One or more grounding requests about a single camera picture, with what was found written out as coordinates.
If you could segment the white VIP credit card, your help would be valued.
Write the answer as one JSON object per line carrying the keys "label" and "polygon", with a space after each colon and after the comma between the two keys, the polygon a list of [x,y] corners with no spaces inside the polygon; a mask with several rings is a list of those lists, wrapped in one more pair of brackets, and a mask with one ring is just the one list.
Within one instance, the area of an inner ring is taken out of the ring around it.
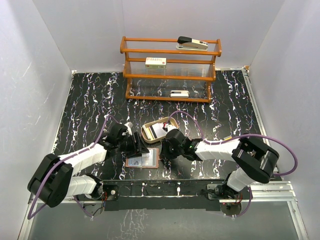
{"label": "white VIP credit card", "polygon": [[148,165],[148,158],[147,157],[131,157],[128,159],[127,165],[129,167],[145,167]]}

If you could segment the pink leather card holder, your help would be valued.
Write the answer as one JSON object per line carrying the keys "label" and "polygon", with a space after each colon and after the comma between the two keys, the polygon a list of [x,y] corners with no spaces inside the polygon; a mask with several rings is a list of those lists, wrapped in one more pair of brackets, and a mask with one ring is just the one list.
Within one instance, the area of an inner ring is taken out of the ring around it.
{"label": "pink leather card holder", "polygon": [[157,169],[159,167],[159,149],[158,148],[148,148],[149,153],[147,154],[142,154],[141,157],[147,158],[148,159],[148,165],[147,166],[142,166],[142,167],[137,167],[137,166],[128,166],[128,158],[125,161],[125,166],[127,168],[145,168],[145,169]]}

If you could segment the beige wooden tray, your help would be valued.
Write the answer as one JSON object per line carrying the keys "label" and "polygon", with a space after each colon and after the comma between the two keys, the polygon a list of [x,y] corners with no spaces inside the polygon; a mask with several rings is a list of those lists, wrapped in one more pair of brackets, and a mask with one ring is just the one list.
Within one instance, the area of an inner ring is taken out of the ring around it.
{"label": "beige wooden tray", "polygon": [[163,140],[169,130],[178,129],[174,118],[164,117],[152,122],[145,123],[141,128],[141,135],[145,142],[153,144]]}

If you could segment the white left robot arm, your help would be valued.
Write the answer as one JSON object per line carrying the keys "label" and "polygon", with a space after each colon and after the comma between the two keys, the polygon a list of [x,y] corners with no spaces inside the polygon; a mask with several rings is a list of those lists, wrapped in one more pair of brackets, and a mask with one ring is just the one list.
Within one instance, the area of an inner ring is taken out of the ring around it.
{"label": "white left robot arm", "polygon": [[92,174],[78,176],[82,170],[104,162],[120,151],[126,158],[149,153],[132,124],[115,123],[108,132],[101,131],[89,146],[65,155],[47,154],[27,185],[27,190],[54,208],[65,198],[86,195],[97,200],[103,196],[103,181]]}

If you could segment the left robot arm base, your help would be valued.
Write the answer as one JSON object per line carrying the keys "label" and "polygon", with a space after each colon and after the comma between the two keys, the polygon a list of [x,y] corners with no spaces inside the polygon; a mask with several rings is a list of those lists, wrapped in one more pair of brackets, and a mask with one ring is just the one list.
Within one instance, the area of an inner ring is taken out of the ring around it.
{"label": "left robot arm base", "polygon": [[[119,187],[115,184],[104,184],[102,180],[95,181],[90,177],[87,178],[87,176],[84,178],[75,177],[71,180],[65,198],[75,200],[84,214],[91,219],[93,219],[97,213],[105,210],[107,201],[116,201],[118,199]],[[87,211],[87,205],[80,203],[80,195],[84,195],[91,201],[100,201],[101,206],[94,212]]]}

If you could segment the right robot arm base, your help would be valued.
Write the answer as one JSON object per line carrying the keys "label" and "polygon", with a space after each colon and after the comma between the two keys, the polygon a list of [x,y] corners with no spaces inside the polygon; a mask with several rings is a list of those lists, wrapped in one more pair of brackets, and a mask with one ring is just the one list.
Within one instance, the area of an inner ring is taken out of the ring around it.
{"label": "right robot arm base", "polygon": [[219,210],[225,208],[241,209],[244,199],[244,191],[236,191],[226,184],[207,184],[200,190],[201,196],[213,201],[216,205],[219,204]]}

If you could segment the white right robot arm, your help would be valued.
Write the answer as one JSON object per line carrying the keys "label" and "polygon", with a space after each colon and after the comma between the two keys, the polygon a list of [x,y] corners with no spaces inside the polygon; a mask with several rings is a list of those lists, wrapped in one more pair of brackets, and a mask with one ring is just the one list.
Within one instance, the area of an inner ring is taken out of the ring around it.
{"label": "white right robot arm", "polygon": [[255,136],[247,134],[239,139],[228,139],[225,143],[209,142],[205,139],[189,139],[178,129],[170,130],[161,141],[160,158],[173,160],[183,156],[189,161],[225,160],[238,165],[224,184],[216,188],[216,195],[230,199],[240,194],[253,182],[269,183],[279,154]]}

